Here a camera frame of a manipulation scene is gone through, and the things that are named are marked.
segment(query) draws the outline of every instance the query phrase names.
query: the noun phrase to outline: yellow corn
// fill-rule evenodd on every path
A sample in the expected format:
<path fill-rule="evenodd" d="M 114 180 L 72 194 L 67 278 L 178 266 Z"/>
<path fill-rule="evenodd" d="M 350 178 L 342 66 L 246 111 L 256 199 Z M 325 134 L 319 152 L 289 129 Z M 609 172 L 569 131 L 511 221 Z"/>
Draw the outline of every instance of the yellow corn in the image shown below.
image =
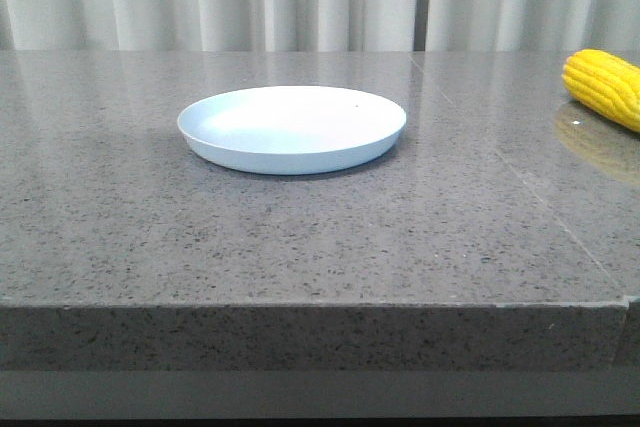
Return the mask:
<path fill-rule="evenodd" d="M 640 68 L 602 50 L 576 52 L 562 80 L 576 99 L 607 119 L 640 132 Z"/>

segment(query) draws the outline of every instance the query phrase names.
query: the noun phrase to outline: white plate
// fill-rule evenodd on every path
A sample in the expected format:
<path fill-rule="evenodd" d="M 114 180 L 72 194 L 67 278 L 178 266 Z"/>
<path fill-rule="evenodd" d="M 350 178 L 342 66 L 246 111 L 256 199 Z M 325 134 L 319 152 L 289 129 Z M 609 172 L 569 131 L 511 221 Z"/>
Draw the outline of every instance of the white plate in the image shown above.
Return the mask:
<path fill-rule="evenodd" d="M 232 169 L 313 174 L 345 169 L 389 150 L 406 114 L 358 90 L 278 86 L 237 90 L 190 105 L 178 128 L 193 151 Z"/>

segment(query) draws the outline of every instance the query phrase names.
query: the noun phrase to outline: plate rim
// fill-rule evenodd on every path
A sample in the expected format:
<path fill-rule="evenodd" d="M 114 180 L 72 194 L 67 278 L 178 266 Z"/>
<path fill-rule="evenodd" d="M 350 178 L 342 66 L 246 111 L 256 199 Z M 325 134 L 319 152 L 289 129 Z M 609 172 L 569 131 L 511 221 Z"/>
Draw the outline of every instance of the plate rim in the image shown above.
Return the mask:
<path fill-rule="evenodd" d="M 320 150 L 320 151 L 307 151 L 307 152 L 262 152 L 262 151 L 255 151 L 255 150 L 242 150 L 242 149 L 231 149 L 229 147 L 225 147 L 225 146 L 221 146 L 219 144 L 214 144 L 212 142 L 207 142 L 206 140 L 202 140 L 194 135 L 192 135 L 191 133 L 187 132 L 186 130 L 184 130 L 181 126 L 181 119 L 187 114 L 187 112 L 189 110 L 191 110 L 192 108 L 194 108 L 196 105 L 200 104 L 201 102 L 207 101 L 209 99 L 213 99 L 215 97 L 221 97 L 221 96 L 225 96 L 225 95 L 230 95 L 230 94 L 236 94 L 239 92 L 249 92 L 249 91 L 254 91 L 254 90 L 266 90 L 266 89 L 281 89 L 281 88 L 291 88 L 291 87 L 295 87 L 295 88 L 314 88 L 314 89 L 328 89 L 328 90 L 343 90 L 343 91 L 348 91 L 348 92 L 357 92 L 359 94 L 364 94 L 367 96 L 373 96 L 373 97 L 378 97 L 381 98 L 387 102 L 389 102 L 390 104 L 392 104 L 393 106 L 395 106 L 399 113 L 401 114 L 401 119 L 402 121 L 400 122 L 400 126 L 398 128 L 396 128 L 395 130 L 391 131 L 388 135 L 382 136 L 382 137 L 378 137 L 377 139 L 370 141 L 370 142 L 364 142 L 364 143 L 358 143 L 358 144 L 354 144 L 348 147 L 344 147 L 344 148 L 340 148 L 340 149 L 327 149 L 327 150 Z M 234 153 L 238 153 L 238 154 L 247 154 L 247 155 L 273 155 L 273 156 L 299 156 L 299 155 L 311 155 L 311 154 L 330 154 L 332 152 L 342 152 L 342 151 L 346 151 L 346 150 L 350 150 L 350 149 L 356 149 L 356 148 L 360 148 L 360 147 L 364 147 L 367 145 L 371 145 L 374 144 L 376 142 L 380 142 L 384 139 L 388 139 L 389 137 L 392 137 L 394 135 L 399 135 L 399 133 L 404 129 L 404 127 L 407 124 L 407 113 L 406 111 L 395 101 L 384 97 L 382 95 L 378 95 L 378 94 L 374 94 L 372 92 L 367 92 L 364 90 L 358 90 L 358 89 L 349 89 L 346 87 L 332 87 L 332 86 L 328 86 L 328 85 L 266 85 L 266 86 L 261 86 L 261 87 L 249 87 L 247 89 L 236 89 L 236 90 L 230 90 L 230 91 L 226 91 L 226 92 L 220 92 L 219 94 L 214 94 L 212 96 L 209 97 L 204 97 L 200 100 L 197 100 L 196 102 L 193 102 L 192 104 L 188 105 L 187 107 L 185 107 L 180 114 L 178 115 L 178 118 L 176 119 L 176 123 L 178 125 L 178 129 L 180 130 L 180 132 L 182 133 L 183 136 L 188 137 L 189 139 L 191 139 L 194 142 L 197 142 L 201 145 L 206 145 L 207 147 L 212 147 L 214 149 L 219 149 L 219 150 L 224 150 L 226 152 L 234 152 Z"/>

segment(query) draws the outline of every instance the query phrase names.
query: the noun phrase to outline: granite surface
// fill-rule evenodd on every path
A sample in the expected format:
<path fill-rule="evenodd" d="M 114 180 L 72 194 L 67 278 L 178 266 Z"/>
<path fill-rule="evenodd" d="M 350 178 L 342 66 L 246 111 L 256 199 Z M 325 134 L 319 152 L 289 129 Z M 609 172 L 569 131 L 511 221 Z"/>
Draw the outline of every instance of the granite surface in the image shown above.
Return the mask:
<path fill-rule="evenodd" d="M 637 358 L 620 343 L 637 340 L 625 324 L 640 295 L 634 157 L 586 152 L 636 152 L 639 139 L 598 118 L 581 121 L 588 136 L 567 133 L 582 112 L 563 60 L 0 53 L 0 368 Z M 300 177 L 219 167 L 180 137 L 190 103 L 283 84 L 383 95 L 407 127 L 373 162 Z"/>
<path fill-rule="evenodd" d="M 638 300 L 629 303 L 614 365 L 625 367 L 640 365 L 640 302 Z"/>

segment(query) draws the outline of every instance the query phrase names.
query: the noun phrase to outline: countertop seam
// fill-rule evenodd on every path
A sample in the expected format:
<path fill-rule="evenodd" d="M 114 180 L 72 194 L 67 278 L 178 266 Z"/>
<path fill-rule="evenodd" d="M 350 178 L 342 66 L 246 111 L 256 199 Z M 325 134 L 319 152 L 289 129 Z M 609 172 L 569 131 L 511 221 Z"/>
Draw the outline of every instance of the countertop seam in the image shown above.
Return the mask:
<path fill-rule="evenodd" d="M 549 203 L 542 198 L 537 192 L 536 190 L 531 186 L 531 184 L 529 182 L 527 182 L 527 180 L 520 175 L 520 173 L 511 165 L 511 163 L 507 160 L 507 158 L 502 154 L 502 152 L 500 152 L 500 149 L 495 148 L 494 149 L 496 155 L 500 158 L 500 160 L 502 160 L 502 162 L 504 162 L 504 164 L 508 167 L 508 169 L 513 173 L 513 175 L 515 175 L 518 180 L 520 182 L 522 182 L 522 184 L 527 188 L 527 190 L 529 192 L 531 192 L 531 194 L 533 194 L 535 196 L 536 199 L 538 199 L 539 202 L 542 203 L 542 205 L 545 206 L 545 208 L 547 208 L 551 214 L 551 216 L 553 217 L 553 219 L 562 227 L 562 229 L 569 234 L 569 237 L 571 237 L 571 239 L 587 254 L 587 256 L 598 266 L 598 269 L 600 269 L 605 275 L 606 277 L 611 280 L 611 282 L 618 288 L 620 289 L 621 295 L 623 292 L 623 288 L 620 285 L 620 283 L 613 278 L 613 276 L 611 275 L 611 273 L 604 267 L 604 265 L 602 265 L 602 262 L 600 262 L 592 253 L 591 251 L 584 245 L 584 243 L 578 238 L 576 237 L 576 235 L 571 231 L 571 229 L 569 228 L 569 226 L 559 217 L 557 216 L 554 212 L 553 209 L 550 208 Z"/>
<path fill-rule="evenodd" d="M 433 82 L 433 85 L 435 86 L 436 90 L 445 98 L 445 100 L 449 102 L 449 104 L 453 105 L 454 104 L 453 100 L 447 97 L 447 94 L 445 94 L 443 90 L 440 87 L 438 87 L 438 84 L 436 83 L 433 77 L 431 77 L 424 70 L 422 70 L 422 67 L 420 67 L 418 63 L 413 59 L 413 57 L 411 56 L 411 53 L 407 53 L 407 57 L 409 57 L 409 60 L 411 61 L 411 63 L 418 68 L 418 70 L 422 73 L 422 75 L 426 75 L 427 77 L 429 77 L 429 79 L 431 79 L 431 82 Z"/>

